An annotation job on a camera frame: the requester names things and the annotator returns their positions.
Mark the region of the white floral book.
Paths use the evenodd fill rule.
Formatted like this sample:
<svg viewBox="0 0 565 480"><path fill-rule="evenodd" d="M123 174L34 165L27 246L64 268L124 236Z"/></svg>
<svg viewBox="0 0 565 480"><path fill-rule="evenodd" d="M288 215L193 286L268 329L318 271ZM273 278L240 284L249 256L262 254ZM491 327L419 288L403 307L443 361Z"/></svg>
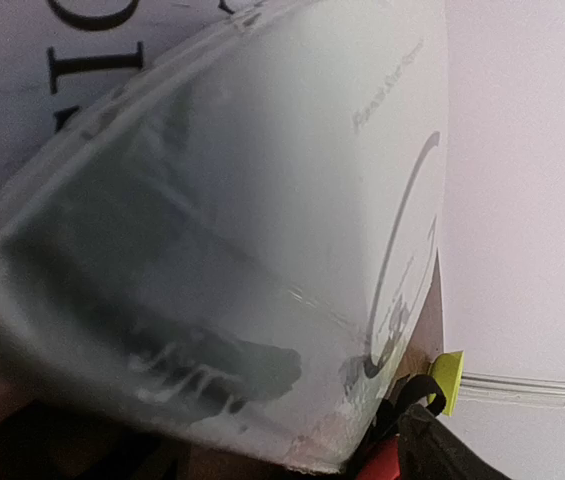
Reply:
<svg viewBox="0 0 565 480"><path fill-rule="evenodd" d="M69 117L247 1L0 1L0 188Z"/></svg>

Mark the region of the right aluminium frame post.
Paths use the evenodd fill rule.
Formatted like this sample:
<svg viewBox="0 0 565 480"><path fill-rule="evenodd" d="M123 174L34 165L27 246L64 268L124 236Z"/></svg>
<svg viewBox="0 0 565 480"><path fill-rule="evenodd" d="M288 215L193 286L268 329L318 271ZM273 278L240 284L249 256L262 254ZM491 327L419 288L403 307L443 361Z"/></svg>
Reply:
<svg viewBox="0 0 565 480"><path fill-rule="evenodd" d="M459 397L463 400L565 408L565 381L465 373Z"/></svg>

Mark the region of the yellow-green plastic bowl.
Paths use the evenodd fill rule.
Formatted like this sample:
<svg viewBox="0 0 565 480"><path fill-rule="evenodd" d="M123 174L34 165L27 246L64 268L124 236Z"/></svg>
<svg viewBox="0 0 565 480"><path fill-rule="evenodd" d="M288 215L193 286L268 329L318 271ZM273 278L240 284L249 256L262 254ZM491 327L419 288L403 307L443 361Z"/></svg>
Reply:
<svg viewBox="0 0 565 480"><path fill-rule="evenodd" d="M451 417L459 396L461 379L464 368L464 352L446 352L439 355L429 366L427 374L441 388L446 405L442 413Z"/></svg>

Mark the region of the grey book with black logo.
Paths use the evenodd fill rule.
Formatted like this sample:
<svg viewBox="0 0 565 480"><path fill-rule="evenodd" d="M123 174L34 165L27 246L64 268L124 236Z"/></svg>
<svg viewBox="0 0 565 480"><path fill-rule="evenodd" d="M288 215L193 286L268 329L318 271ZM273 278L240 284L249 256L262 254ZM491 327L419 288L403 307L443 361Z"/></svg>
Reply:
<svg viewBox="0 0 565 480"><path fill-rule="evenodd" d="M438 248L441 1L264 1L74 115L0 190L0 373L335 473Z"/></svg>

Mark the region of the red backpack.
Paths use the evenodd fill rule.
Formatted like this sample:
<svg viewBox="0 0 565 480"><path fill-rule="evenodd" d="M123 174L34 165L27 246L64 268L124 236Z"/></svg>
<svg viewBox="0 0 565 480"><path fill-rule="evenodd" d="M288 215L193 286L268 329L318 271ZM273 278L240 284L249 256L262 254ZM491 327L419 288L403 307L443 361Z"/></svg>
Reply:
<svg viewBox="0 0 565 480"><path fill-rule="evenodd" d="M384 400L348 461L345 479L504 479L439 420L446 396L425 374Z"/></svg>

